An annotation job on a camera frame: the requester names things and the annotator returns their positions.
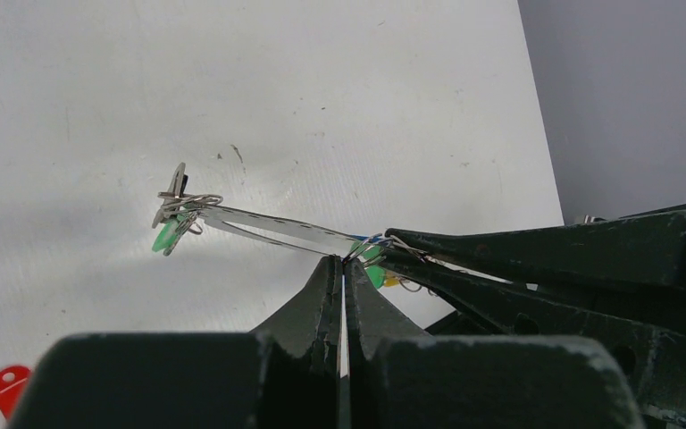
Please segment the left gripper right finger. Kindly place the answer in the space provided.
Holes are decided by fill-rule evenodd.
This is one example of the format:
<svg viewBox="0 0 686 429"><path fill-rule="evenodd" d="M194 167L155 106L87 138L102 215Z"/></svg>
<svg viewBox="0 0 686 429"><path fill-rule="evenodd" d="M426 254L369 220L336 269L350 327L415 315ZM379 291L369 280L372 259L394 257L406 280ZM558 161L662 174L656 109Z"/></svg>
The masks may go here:
<svg viewBox="0 0 686 429"><path fill-rule="evenodd" d="M625 375L575 336L433 336L344 265L353 428L641 428Z"/></svg>

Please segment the green tag key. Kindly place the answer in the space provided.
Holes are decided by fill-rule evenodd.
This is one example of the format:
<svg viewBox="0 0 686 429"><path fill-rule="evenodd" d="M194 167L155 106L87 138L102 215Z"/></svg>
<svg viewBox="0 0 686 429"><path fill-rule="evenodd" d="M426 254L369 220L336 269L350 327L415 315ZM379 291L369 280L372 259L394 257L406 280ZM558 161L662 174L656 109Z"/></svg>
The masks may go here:
<svg viewBox="0 0 686 429"><path fill-rule="evenodd" d="M386 271L377 265L381 253L380 241L380 238L363 238L353 243L349 250L351 257L356 256L363 262L364 269L377 290L385 285L387 276Z"/></svg>

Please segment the metal keyring plate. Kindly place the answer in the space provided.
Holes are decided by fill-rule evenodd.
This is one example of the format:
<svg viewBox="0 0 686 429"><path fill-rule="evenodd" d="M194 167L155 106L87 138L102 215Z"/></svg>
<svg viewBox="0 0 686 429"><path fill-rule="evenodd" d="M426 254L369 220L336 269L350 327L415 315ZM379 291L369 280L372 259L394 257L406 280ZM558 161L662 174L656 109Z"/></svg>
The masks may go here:
<svg viewBox="0 0 686 429"><path fill-rule="evenodd" d="M276 247L326 256L345 255L365 237L334 231L311 223L235 207L212 206L200 212L205 225Z"/></svg>

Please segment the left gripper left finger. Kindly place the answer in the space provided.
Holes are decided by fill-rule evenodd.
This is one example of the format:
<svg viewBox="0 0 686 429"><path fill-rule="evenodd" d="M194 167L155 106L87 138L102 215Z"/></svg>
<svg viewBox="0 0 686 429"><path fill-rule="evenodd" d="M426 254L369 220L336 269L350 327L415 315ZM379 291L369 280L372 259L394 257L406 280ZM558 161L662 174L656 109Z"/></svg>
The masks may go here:
<svg viewBox="0 0 686 429"><path fill-rule="evenodd" d="M10 428L339 428L343 266L249 332L89 332L39 360Z"/></svg>

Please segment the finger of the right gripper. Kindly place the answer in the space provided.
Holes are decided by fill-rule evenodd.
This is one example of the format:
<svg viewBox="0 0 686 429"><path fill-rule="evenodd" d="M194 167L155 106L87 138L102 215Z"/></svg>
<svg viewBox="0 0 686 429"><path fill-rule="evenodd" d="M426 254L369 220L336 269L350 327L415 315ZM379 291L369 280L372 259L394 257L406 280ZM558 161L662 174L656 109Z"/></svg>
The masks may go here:
<svg viewBox="0 0 686 429"><path fill-rule="evenodd" d="M494 334L598 341L620 366L643 415L686 426L686 294L599 290L578 301L396 251L380 265L435 292Z"/></svg>
<svg viewBox="0 0 686 429"><path fill-rule="evenodd" d="M523 231L458 236L391 228L386 233L430 257L508 280L686 290L686 204Z"/></svg>

